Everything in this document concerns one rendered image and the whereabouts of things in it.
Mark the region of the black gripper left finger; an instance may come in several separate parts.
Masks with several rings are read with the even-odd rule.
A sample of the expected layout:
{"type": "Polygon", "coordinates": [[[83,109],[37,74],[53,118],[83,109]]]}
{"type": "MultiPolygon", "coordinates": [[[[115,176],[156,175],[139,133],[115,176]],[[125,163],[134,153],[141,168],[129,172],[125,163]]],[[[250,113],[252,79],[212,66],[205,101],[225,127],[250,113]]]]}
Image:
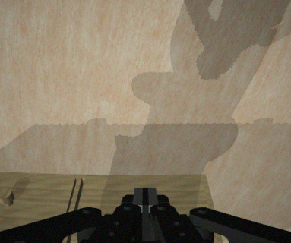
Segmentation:
{"type": "Polygon", "coordinates": [[[0,243],[62,243],[76,232],[77,243],[145,241],[145,188],[125,195],[113,214],[102,216],[98,208],[81,208],[0,231],[0,243]]]}

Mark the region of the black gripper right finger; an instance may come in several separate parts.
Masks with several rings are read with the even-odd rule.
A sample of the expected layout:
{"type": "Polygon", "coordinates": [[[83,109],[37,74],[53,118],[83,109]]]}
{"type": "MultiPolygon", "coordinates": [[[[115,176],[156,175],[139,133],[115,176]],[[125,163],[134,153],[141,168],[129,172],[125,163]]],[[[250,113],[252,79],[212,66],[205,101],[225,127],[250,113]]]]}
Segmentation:
{"type": "Polygon", "coordinates": [[[167,196],[157,195],[156,188],[145,188],[145,241],[214,243],[217,233],[229,243],[291,243],[290,231],[206,207],[190,210],[189,216],[176,214],[167,196]]]}

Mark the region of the light wooden chest of drawers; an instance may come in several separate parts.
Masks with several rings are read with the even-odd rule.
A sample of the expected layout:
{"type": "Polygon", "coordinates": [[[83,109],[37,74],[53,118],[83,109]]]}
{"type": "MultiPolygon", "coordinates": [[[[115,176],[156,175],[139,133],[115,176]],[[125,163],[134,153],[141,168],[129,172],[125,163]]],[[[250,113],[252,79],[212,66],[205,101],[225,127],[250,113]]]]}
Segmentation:
{"type": "Polygon", "coordinates": [[[209,209],[214,209],[214,203],[210,194],[209,185],[207,182],[206,174],[194,174],[194,175],[72,175],[72,174],[46,174],[46,173],[25,173],[25,172],[0,172],[0,175],[22,175],[22,176],[41,176],[41,177],[65,177],[76,178],[76,185],[74,193],[71,199],[71,205],[69,211],[77,210],[79,200],[81,197],[82,187],[84,184],[85,176],[93,177],[118,177],[118,178],[202,178],[204,184],[204,190],[207,197],[207,203],[209,209]]]}

